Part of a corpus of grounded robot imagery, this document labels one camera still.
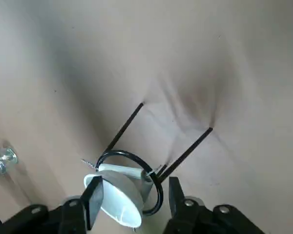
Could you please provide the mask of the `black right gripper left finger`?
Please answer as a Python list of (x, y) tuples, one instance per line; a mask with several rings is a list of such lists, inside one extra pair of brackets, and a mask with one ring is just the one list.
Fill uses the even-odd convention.
[(103, 179), (95, 176), (81, 197), (67, 200), (54, 210), (34, 204), (5, 222), (0, 220), (0, 234), (85, 234), (92, 229), (103, 198)]

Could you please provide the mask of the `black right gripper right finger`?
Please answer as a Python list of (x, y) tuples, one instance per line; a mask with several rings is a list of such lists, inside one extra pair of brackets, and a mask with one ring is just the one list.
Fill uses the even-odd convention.
[(194, 197), (185, 196), (177, 177), (169, 178), (171, 219), (165, 234), (262, 234), (263, 231), (236, 207), (228, 204), (207, 209)]

